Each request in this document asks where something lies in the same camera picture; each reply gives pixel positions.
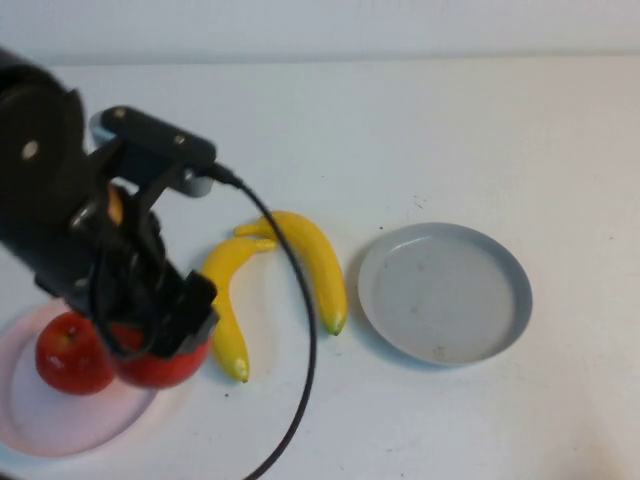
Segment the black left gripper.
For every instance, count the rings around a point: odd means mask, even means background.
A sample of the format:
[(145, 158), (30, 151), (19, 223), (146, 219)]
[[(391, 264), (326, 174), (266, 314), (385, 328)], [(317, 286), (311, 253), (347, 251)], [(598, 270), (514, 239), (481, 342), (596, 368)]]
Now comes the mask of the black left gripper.
[(112, 183), (33, 191), (36, 285), (90, 317), (108, 348), (124, 358), (171, 358), (204, 345), (219, 316), (214, 284), (182, 277), (168, 259), (152, 208), (165, 183), (136, 193)]

